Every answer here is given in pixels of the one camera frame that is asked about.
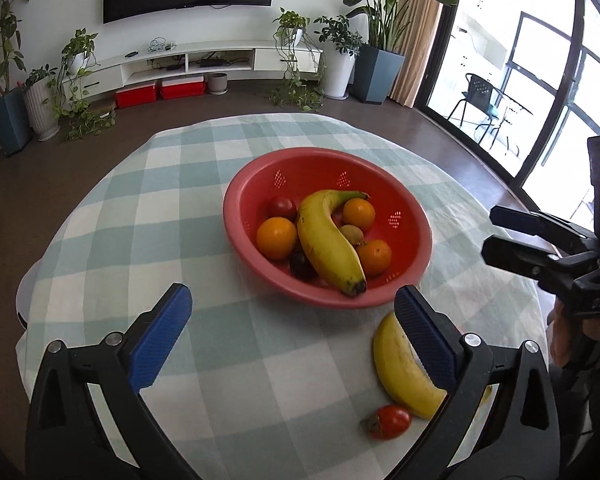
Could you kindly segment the person's right hand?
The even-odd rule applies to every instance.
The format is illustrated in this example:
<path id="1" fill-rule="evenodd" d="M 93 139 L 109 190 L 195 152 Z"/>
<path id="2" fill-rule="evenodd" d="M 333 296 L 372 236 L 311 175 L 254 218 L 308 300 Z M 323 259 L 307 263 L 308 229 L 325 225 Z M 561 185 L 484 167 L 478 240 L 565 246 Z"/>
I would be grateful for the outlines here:
<path id="1" fill-rule="evenodd" d="M 565 306 L 558 298 L 555 299 L 554 307 L 547 317 L 547 324 L 550 360 L 559 367 L 564 367 L 571 360 L 576 348 L 576 339 L 580 335 L 600 342 L 600 318 L 567 318 Z"/>

